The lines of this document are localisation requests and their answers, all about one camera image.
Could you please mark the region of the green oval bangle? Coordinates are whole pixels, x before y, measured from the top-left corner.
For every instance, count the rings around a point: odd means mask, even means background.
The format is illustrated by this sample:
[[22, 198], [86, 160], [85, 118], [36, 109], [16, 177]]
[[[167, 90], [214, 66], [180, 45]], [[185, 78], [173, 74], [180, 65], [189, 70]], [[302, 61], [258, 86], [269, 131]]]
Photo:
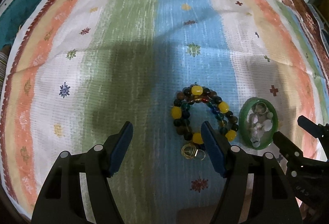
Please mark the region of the green oval bangle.
[[277, 130], [277, 112], [268, 100], [251, 97], [243, 104], [239, 113], [239, 134], [247, 147], [265, 149]]

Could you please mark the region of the striped grey pillow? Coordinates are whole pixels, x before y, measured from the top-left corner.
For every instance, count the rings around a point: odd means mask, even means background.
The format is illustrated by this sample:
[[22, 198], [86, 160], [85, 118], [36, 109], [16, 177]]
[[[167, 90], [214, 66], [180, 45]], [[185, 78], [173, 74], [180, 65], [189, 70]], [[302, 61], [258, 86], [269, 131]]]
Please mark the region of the striped grey pillow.
[[0, 52], [0, 90], [2, 90], [6, 75], [8, 56]]

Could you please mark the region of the striped colourful woven cloth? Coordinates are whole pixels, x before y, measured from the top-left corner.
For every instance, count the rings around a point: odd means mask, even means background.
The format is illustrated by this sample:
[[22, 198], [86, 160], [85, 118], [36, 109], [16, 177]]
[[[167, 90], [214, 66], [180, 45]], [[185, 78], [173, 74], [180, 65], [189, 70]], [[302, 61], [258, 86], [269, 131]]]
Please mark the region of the striped colourful woven cloth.
[[324, 160], [297, 125], [328, 122], [323, 76], [297, 13], [278, 0], [41, 0], [15, 39], [1, 100], [1, 184], [29, 221], [60, 152], [134, 135], [109, 180], [126, 223], [209, 218], [225, 181], [185, 159], [176, 95], [198, 84], [239, 115], [268, 100], [278, 129]]

